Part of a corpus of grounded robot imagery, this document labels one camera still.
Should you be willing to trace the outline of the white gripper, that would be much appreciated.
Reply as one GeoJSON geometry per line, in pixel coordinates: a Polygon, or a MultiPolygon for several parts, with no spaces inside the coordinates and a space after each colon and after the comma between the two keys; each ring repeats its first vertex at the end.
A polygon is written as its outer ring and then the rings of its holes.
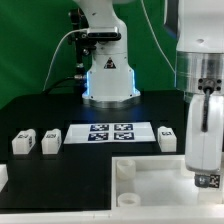
{"type": "MultiPolygon", "coordinates": [[[[203,95],[194,95],[188,112],[185,164],[196,173],[213,173],[220,169],[224,135],[224,97],[211,95],[207,130],[202,130],[203,95]]],[[[195,186],[208,188],[210,176],[196,174],[195,186]]]]}

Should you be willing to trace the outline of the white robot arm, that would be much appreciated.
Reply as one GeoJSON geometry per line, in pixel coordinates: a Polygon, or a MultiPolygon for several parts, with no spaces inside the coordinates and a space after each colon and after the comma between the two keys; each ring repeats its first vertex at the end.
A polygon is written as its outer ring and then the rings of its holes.
{"type": "MultiPolygon", "coordinates": [[[[83,100],[99,107],[130,102],[140,96],[128,64],[127,27],[115,4],[132,0],[73,0],[94,43],[83,100]]],[[[177,29],[175,86],[190,100],[186,168],[195,185],[208,188],[221,168],[224,137],[224,0],[165,0],[165,23],[177,29]]]]}

